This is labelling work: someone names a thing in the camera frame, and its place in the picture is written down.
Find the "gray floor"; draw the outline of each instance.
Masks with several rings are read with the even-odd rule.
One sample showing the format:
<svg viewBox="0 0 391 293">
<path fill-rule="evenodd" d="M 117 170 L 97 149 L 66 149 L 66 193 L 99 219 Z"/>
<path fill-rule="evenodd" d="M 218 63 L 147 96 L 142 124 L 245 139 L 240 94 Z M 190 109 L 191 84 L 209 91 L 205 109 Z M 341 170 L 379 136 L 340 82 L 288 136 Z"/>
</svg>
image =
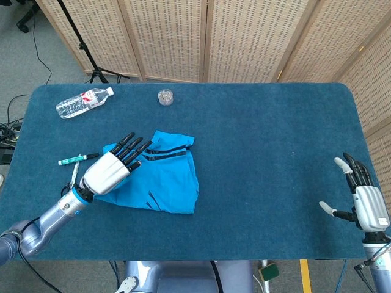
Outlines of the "gray floor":
<svg viewBox="0 0 391 293">
<path fill-rule="evenodd" d="M 15 26 L 27 9 L 27 6 L 18 4 L 11 7 L 0 6 L 0 122 L 7 120 L 7 105 L 12 97 L 31 93 L 48 78 L 47 69 L 35 55 L 32 33 L 24 34 Z M 53 72 L 50 84 L 88 80 L 88 76 L 81 71 L 41 12 L 37 14 L 35 36 L 40 57 Z M 130 82 L 138 82 L 138 80 L 132 79 Z M 24 116 L 28 101 L 28 97 L 22 97 L 12 104 L 11 120 Z M 6 175 L 7 172 L 8 167 L 0 165 L 0 173 Z M 32 263 L 62 292 L 115 292 L 114 275 L 107 261 L 32 261 Z M 302 292 L 299 261 L 276 261 L 276 263 L 280 276 L 271 280 L 271 292 Z M 368 292 L 354 272 L 353 265 L 357 263 L 359 263 L 357 259 L 350 260 L 340 292 Z M 254 262 L 256 274 L 257 266 L 257 262 Z M 343 261 L 311 260 L 309 267 L 312 292 L 334 292 Z M 369 271 L 365 273 L 370 279 Z M 261 292 L 255 282 L 254 286 L 255 292 Z M 42 284 L 22 262 L 14 261 L 0 267 L 0 292 L 52 291 Z"/>
</svg>

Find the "yellow tape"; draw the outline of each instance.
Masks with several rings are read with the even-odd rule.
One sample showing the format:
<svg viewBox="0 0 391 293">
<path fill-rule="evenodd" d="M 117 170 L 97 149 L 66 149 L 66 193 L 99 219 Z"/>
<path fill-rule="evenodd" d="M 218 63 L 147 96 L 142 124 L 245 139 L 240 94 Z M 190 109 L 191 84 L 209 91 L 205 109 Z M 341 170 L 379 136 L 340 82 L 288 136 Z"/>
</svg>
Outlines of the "yellow tape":
<svg viewBox="0 0 391 293">
<path fill-rule="evenodd" d="M 311 293 L 310 271 L 308 269 L 308 261 L 300 259 L 301 280 L 303 283 L 303 293 Z"/>
</svg>

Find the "bottle cap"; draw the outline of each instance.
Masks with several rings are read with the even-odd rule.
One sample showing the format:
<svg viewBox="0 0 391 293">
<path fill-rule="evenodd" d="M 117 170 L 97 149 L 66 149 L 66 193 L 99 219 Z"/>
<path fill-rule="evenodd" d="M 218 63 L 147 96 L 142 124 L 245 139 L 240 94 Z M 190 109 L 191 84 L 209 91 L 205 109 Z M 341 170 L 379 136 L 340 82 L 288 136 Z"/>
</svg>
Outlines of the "bottle cap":
<svg viewBox="0 0 391 293">
<path fill-rule="evenodd" d="M 108 87 L 106 90 L 109 93 L 109 96 L 112 96 L 114 94 L 111 87 Z"/>
</svg>

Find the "white cable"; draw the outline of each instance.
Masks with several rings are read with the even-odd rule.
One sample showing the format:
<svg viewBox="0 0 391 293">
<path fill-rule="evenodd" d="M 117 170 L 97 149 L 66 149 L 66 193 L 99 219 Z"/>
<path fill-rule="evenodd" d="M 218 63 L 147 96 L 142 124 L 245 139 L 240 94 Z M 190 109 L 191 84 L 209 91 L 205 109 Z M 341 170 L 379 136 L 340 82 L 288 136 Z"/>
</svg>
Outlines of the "white cable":
<svg viewBox="0 0 391 293">
<path fill-rule="evenodd" d="M 262 293 L 265 293 L 263 290 L 263 286 L 262 286 L 261 282 L 259 282 L 258 278 L 254 274 L 252 274 L 252 277 L 258 282 L 259 286 L 261 287 Z"/>
</svg>

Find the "plastic water bottle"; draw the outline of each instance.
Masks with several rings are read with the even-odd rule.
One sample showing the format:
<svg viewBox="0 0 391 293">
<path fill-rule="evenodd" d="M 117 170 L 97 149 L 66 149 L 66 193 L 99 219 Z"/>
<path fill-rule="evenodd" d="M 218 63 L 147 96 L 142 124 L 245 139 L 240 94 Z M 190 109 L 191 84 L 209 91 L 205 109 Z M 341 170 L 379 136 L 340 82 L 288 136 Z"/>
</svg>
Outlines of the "plastic water bottle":
<svg viewBox="0 0 391 293">
<path fill-rule="evenodd" d="M 109 96 L 114 92 L 111 87 L 105 90 L 92 89 L 80 95 L 73 96 L 70 99 L 60 102 L 56 106 L 57 113 L 61 118 L 67 119 L 87 112 L 90 109 L 103 105 Z"/>
</svg>

